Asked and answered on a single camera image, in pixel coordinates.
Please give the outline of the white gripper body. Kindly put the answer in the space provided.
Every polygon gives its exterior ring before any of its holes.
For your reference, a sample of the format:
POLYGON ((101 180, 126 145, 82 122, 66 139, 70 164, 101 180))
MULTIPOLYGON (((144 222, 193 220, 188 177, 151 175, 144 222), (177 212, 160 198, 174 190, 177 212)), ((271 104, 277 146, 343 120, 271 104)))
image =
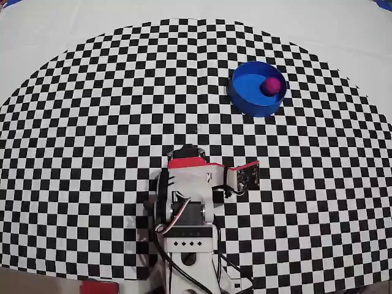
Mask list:
POLYGON ((180 149, 167 154, 167 168, 199 167, 207 164, 205 150, 193 144, 185 144, 180 149))

